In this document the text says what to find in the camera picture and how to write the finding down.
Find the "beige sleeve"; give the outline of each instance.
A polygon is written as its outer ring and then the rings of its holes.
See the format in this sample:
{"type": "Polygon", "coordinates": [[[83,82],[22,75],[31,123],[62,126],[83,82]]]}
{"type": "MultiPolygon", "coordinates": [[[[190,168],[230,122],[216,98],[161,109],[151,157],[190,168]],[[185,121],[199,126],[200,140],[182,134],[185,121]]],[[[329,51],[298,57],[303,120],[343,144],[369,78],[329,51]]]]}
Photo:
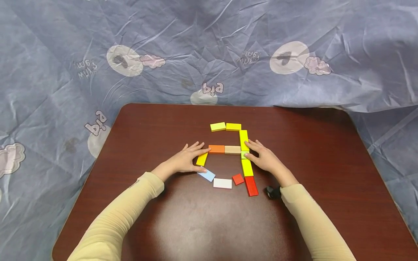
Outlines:
{"type": "Polygon", "coordinates": [[[356,260],[331,220],[301,184],[280,191],[314,261],[356,260]]]}
{"type": "Polygon", "coordinates": [[[163,190],[164,183],[145,172],[96,217],[68,260],[120,260],[127,231],[163,190]]]}

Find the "left hand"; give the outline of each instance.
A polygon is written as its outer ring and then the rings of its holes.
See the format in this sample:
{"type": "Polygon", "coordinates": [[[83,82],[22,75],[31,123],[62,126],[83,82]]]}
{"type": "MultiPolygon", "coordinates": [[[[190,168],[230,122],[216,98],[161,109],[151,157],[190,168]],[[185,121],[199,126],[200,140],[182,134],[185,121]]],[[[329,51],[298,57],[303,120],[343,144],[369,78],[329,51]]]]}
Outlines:
{"type": "Polygon", "coordinates": [[[186,144],[181,151],[158,165],[158,167],[151,172],[159,177],[163,182],[176,172],[206,172],[205,168],[195,166],[192,163],[194,158],[210,151],[210,148],[202,150],[204,145],[204,142],[201,144],[196,142],[190,147],[186,144]]]}

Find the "block arrangement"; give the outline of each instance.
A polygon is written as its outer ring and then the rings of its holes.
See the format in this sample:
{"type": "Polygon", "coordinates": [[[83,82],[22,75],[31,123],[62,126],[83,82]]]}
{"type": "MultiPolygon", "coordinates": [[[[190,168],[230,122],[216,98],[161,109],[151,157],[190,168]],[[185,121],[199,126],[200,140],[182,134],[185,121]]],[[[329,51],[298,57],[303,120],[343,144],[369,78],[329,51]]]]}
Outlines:
{"type": "Polygon", "coordinates": [[[235,183],[235,186],[238,186],[239,184],[244,183],[244,179],[242,178],[241,173],[236,174],[235,176],[232,176],[232,179],[235,183]]]}
{"type": "Polygon", "coordinates": [[[225,154],[241,154],[240,146],[225,146],[225,154]]]}
{"type": "Polygon", "coordinates": [[[214,188],[228,188],[232,189],[232,180],[228,179],[213,179],[214,188]]]}
{"type": "Polygon", "coordinates": [[[209,153],[225,154],[225,146],[224,145],[209,145],[209,148],[211,148],[209,153]]]}
{"type": "Polygon", "coordinates": [[[227,126],[225,125],[225,122],[219,122],[219,123],[214,123],[210,125],[210,130],[211,132],[218,132],[221,130],[226,130],[227,126]]]}
{"type": "Polygon", "coordinates": [[[240,135],[240,145],[239,146],[225,146],[225,145],[209,145],[211,150],[208,153],[200,155],[197,158],[196,165],[204,166],[206,163],[206,159],[208,154],[232,154],[232,155],[240,155],[241,158],[241,165],[242,165],[242,174],[236,174],[232,177],[232,179],[220,179],[215,178],[215,174],[211,171],[207,170],[207,173],[199,173],[202,177],[207,179],[209,182],[213,181],[214,188],[224,188],[224,189],[232,189],[232,180],[234,181],[235,185],[238,186],[239,184],[245,183],[247,187],[248,196],[257,196],[258,190],[254,180],[254,173],[251,167],[251,161],[247,159],[244,154],[249,153],[250,149],[245,144],[245,141],[248,142],[248,132],[244,129],[241,129],[241,124],[238,123],[225,123],[219,122],[210,125],[211,132],[217,132],[221,130],[227,131],[234,131],[239,132],[240,135]]]}
{"type": "Polygon", "coordinates": [[[227,131],[239,132],[241,130],[241,124],[239,123],[227,123],[227,131]]]}

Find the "blue sheet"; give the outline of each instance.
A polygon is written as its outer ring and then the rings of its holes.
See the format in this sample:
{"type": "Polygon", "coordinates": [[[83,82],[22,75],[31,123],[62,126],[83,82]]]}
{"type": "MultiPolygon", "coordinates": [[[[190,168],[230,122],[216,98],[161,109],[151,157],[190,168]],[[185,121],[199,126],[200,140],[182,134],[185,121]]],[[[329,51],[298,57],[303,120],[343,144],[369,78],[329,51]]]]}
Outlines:
{"type": "Polygon", "coordinates": [[[418,239],[415,0],[0,0],[0,256],[49,260],[131,102],[348,111],[418,239]]]}

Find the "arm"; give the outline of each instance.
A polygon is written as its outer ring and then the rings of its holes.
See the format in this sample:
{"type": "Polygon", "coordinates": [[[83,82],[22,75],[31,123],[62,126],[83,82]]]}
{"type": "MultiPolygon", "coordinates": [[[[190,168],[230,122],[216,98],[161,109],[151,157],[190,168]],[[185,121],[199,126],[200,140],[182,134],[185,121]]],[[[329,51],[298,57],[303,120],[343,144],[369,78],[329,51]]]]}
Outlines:
{"type": "Polygon", "coordinates": [[[259,157],[245,156],[260,168],[272,173],[279,182],[282,199],[295,217],[305,243],[314,261],[355,260],[349,247],[333,223],[292,172],[261,142],[249,140],[247,146],[259,157]]]}
{"type": "Polygon", "coordinates": [[[210,150],[202,150],[203,145],[186,144],[152,172],[139,177],[95,218],[68,260],[120,260],[123,238],[147,203],[164,190],[164,182],[176,172],[206,172],[192,164],[195,157],[210,150]]]}

